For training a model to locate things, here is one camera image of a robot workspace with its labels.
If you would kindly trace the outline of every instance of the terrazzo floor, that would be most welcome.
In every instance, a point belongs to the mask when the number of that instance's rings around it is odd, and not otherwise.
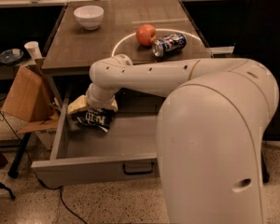
[[[9,115],[6,119],[16,131],[23,125]],[[11,139],[17,137],[0,118],[0,140],[8,140],[5,142],[8,143]],[[12,201],[8,193],[0,189],[0,224],[169,223],[158,178],[72,185],[63,187],[63,191],[46,189],[30,168],[31,161],[49,157],[49,151],[37,137],[32,135],[29,140],[17,178],[7,174],[17,149],[0,150],[9,161],[0,169],[0,182],[16,196]],[[263,154],[271,176],[263,187],[267,223],[280,224],[280,142],[264,143]],[[62,201],[85,222],[69,212]]]

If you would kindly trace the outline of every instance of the soda can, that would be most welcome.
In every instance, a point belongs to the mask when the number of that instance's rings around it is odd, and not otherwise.
[[[174,33],[155,40],[152,44],[152,52],[156,57],[163,57],[182,50],[186,45],[186,37],[181,33]]]

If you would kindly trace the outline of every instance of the table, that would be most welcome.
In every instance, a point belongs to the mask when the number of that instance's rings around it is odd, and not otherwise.
[[[94,31],[82,28],[73,16],[76,7],[89,4],[105,10],[102,25]],[[182,31],[188,44],[173,56],[157,59],[151,49],[139,46],[134,37],[143,23],[154,24],[158,36]],[[42,64],[55,96],[63,104],[49,161],[34,161],[32,165],[48,187],[159,176],[155,128],[162,97],[120,91],[119,112],[108,133],[80,125],[66,114],[73,97],[68,92],[63,95],[63,87],[74,83],[75,95],[85,93],[91,83],[91,65],[119,53],[128,55],[134,65],[210,57],[179,0],[70,3]],[[59,77],[65,77],[62,83]],[[80,77],[89,80],[82,93],[77,91],[81,88]]]
[[[86,5],[100,6],[105,11],[102,25],[94,31],[81,27],[73,14],[77,7]],[[143,23],[153,24],[157,36],[181,31],[188,44],[182,52],[158,59],[151,49],[139,46],[136,41],[134,33]],[[87,75],[92,63],[119,53],[128,55],[134,64],[210,57],[179,0],[72,2],[65,11],[42,70],[62,104],[63,98],[53,77]]]

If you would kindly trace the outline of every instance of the white cup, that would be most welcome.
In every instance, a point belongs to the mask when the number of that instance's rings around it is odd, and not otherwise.
[[[27,42],[24,47],[27,49],[33,60],[42,58],[37,41]]]

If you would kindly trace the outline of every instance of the wire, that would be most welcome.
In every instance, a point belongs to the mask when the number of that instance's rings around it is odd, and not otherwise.
[[[28,151],[26,150],[26,154],[28,156],[28,160],[29,162],[32,164],[32,159],[28,153]],[[69,211],[72,215],[74,215],[75,217],[77,217],[78,219],[80,219],[83,223],[87,224],[87,222],[82,218],[80,217],[78,214],[76,214],[74,211],[72,211],[67,205],[66,203],[64,202],[64,199],[63,199],[63,190],[64,190],[64,186],[59,186],[58,188],[49,188],[36,174],[36,172],[34,172],[35,174],[35,177],[36,179],[38,180],[38,182],[40,183],[40,185],[42,187],[44,187],[45,189],[49,189],[49,190],[59,190],[59,194],[60,194],[60,200],[62,201],[64,207],[66,208],[67,211]]]
[[[4,113],[3,113],[1,110],[0,110],[0,117],[2,117],[2,119],[0,119],[0,120],[5,121],[5,122],[7,123],[7,125],[9,126],[9,128],[11,129],[11,131],[18,137],[18,139],[20,139],[19,136],[17,135],[17,133],[14,131],[14,129],[13,129],[13,128],[11,127],[11,125],[8,123],[7,119],[5,118]],[[26,150],[26,154],[27,154],[27,156],[28,156],[29,162],[32,164],[32,159],[31,159],[31,157],[30,157],[30,155],[29,155],[29,153],[28,153],[27,150]],[[61,201],[62,201],[64,207],[65,207],[72,215],[74,215],[75,217],[77,217],[78,219],[80,219],[83,223],[87,224],[87,222],[86,222],[82,217],[80,217],[78,214],[76,214],[74,211],[72,211],[72,210],[66,205],[66,203],[64,202],[64,200],[63,200],[63,189],[64,189],[64,187],[63,187],[63,186],[60,186],[60,187],[55,188],[55,189],[49,188],[49,187],[37,176],[36,172],[34,172],[34,174],[35,174],[36,179],[37,179],[38,182],[40,183],[40,185],[41,185],[42,187],[44,187],[45,189],[50,189],[50,190],[56,190],[56,189],[58,189],[58,190],[60,191],[60,199],[61,199]]]
[[[69,212],[70,212],[71,214],[73,214],[75,217],[79,218],[84,224],[87,224],[87,222],[86,222],[82,217],[80,217],[78,214],[74,213],[74,212],[65,204],[65,202],[64,202],[64,200],[63,200],[63,189],[64,189],[64,187],[61,187],[59,193],[60,193],[60,199],[61,199],[61,201],[62,201],[64,207],[67,209],[67,211],[69,211]]]
[[[0,118],[2,117],[2,119],[0,119],[1,121],[5,121],[7,123],[7,125],[9,126],[10,130],[16,135],[16,137],[21,140],[21,138],[18,136],[18,134],[14,131],[14,129],[11,127],[11,125],[9,124],[9,122],[7,121],[4,113],[1,111],[0,109]]]

